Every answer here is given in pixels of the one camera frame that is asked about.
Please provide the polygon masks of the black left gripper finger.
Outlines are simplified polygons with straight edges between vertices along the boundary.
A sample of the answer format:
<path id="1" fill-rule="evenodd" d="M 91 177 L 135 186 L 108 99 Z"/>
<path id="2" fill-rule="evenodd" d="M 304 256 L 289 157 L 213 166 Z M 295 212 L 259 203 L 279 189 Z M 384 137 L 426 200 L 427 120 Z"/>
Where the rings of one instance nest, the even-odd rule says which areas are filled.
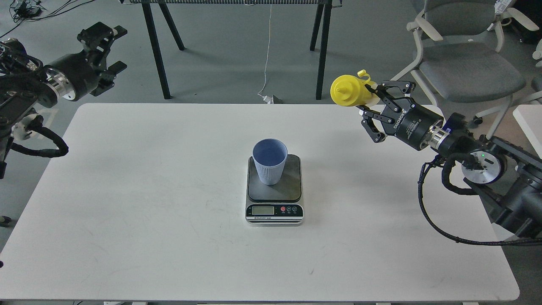
<path id="1" fill-rule="evenodd" d="M 98 75 L 97 87 L 91 91 L 91 95 L 98 96 L 114 87 L 116 76 L 127 68 L 127 64 L 117 61 Z"/>
<path id="2" fill-rule="evenodd" d="M 107 56 L 115 40 L 127 34 L 127 29 L 118 25 L 109 27 L 97 22 L 87 29 L 83 29 L 77 40 L 83 45 L 82 54 L 87 62 L 94 68 L 107 68 Z"/>

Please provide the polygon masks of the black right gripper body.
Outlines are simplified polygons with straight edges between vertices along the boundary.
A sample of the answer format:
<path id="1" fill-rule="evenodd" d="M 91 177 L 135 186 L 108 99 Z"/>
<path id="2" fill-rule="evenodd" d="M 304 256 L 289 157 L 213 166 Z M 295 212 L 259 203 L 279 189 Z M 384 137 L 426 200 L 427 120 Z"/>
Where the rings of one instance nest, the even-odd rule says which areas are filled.
<path id="1" fill-rule="evenodd" d="M 392 122 L 387 124 L 387 134 L 395 136 L 417 151 L 427 147 L 427 135 L 432 127 L 442 127 L 444 118 L 415 103 L 412 98 L 399 98 L 394 102 L 399 112 L 394 107 L 387 107 L 387 117 Z"/>

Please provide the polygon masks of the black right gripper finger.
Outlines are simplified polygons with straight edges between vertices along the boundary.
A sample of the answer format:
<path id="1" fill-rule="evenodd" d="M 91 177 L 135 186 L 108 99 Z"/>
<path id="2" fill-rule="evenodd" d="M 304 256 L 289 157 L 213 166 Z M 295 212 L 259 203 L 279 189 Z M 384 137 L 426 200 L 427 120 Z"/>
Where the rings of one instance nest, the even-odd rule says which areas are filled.
<path id="1" fill-rule="evenodd" d="M 380 84 L 368 85 L 365 87 L 374 95 L 377 95 L 379 100 L 390 108 L 393 112 L 399 113 L 403 110 L 407 112 L 416 108 L 416 103 L 410 94 L 414 91 L 416 84 L 410 81 L 385 81 Z M 389 92 L 390 89 L 398 89 L 402 96 L 393 95 Z"/>
<path id="2" fill-rule="evenodd" d="M 362 116 L 362 127 L 367 131 L 368 135 L 374 143 L 380 143 L 387 136 L 395 136 L 396 129 L 394 128 L 395 119 L 389 116 L 384 116 L 376 111 L 370 110 L 367 106 L 357 106 L 360 115 Z M 384 131 L 378 130 L 374 121 L 378 120 L 382 123 Z"/>

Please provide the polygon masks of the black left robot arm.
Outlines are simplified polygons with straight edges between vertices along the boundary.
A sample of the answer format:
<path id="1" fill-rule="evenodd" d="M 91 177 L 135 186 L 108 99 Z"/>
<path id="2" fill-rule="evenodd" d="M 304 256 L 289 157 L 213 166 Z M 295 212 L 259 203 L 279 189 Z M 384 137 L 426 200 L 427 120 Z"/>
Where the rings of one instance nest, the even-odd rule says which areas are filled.
<path id="1" fill-rule="evenodd" d="M 76 102 L 114 87 L 116 76 L 127 66 L 121 61 L 107 66 L 106 59 L 114 41 L 126 34 L 122 26 L 97 22 L 77 36 L 83 45 L 81 52 L 50 64 L 27 54 L 17 39 L 1 42 L 1 175 L 11 150 L 41 158 L 68 153 L 62 137 L 43 125 L 35 105 L 52 108 L 61 98 Z"/>

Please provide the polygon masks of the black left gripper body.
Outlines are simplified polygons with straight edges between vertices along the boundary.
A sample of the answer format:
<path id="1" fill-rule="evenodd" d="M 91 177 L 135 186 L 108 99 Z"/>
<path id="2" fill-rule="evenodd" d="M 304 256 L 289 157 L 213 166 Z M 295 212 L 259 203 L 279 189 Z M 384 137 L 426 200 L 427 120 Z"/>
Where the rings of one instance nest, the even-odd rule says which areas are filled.
<path id="1" fill-rule="evenodd" d="M 106 55 L 100 52 L 66 54 L 44 67 L 47 85 L 56 96 L 73 102 L 103 93 L 100 80 L 105 69 Z"/>

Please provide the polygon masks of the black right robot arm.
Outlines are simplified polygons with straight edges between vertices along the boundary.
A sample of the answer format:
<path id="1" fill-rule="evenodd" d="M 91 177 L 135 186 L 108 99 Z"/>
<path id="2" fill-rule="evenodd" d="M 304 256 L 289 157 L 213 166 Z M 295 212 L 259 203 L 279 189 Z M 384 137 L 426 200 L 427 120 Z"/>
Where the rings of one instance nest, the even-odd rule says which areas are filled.
<path id="1" fill-rule="evenodd" d="M 522 147 L 496 136 L 475 139 L 463 115 L 448 119 L 423 107 L 409 96 L 415 83 L 387 81 L 362 88 L 384 103 L 376 112 L 362 101 L 361 124 L 372 141 L 394 136 L 422 150 L 431 147 L 435 158 L 422 165 L 418 201 L 430 226 L 456 243 L 492 247 L 541 245 L 541 160 Z M 496 208 L 494 224 L 509 230 L 514 241 L 471 241 L 449 234 L 433 223 L 423 203 L 423 184 L 431 168 L 441 168 L 442 185 L 459 195 L 485 197 Z"/>

